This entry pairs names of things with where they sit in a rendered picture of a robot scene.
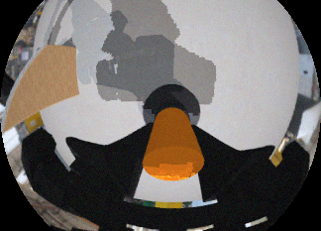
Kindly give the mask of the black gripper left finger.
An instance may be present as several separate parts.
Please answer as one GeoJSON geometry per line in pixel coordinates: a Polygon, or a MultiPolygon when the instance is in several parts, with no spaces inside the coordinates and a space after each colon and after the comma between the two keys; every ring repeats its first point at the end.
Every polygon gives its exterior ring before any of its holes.
{"type": "Polygon", "coordinates": [[[65,137],[65,144],[74,158],[83,160],[111,175],[124,198],[133,199],[140,182],[144,155],[154,123],[141,127],[128,137],[112,142],[111,145],[96,145],[77,138],[65,137]]]}

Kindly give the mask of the orange knob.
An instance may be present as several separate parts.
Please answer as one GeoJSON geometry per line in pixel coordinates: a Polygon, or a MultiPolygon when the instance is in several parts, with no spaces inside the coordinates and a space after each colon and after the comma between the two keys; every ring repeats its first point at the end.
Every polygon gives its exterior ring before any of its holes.
{"type": "Polygon", "coordinates": [[[175,181],[192,177],[204,166],[193,127],[181,109],[158,113],[144,155],[144,170],[155,178],[175,181]]]}

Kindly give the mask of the black round pedestal with silver shaft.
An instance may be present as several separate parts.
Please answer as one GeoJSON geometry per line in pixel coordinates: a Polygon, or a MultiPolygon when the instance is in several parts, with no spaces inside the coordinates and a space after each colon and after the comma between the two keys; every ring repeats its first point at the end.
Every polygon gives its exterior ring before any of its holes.
{"type": "Polygon", "coordinates": [[[197,125],[199,122],[200,103],[195,98],[195,94],[180,85],[161,85],[146,98],[144,110],[142,110],[145,125],[156,122],[158,113],[168,107],[183,110],[191,125],[197,125]]]}

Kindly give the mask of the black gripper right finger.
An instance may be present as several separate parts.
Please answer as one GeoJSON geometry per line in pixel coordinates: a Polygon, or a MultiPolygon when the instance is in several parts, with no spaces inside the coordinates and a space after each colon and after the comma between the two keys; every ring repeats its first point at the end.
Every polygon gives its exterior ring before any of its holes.
{"type": "Polygon", "coordinates": [[[201,154],[204,156],[204,166],[199,171],[202,202],[214,201],[216,195],[224,190],[229,183],[240,175],[245,167],[252,166],[264,159],[271,158],[275,146],[268,145],[254,150],[236,150],[212,134],[202,131],[192,125],[193,134],[199,142],[201,154]]]}

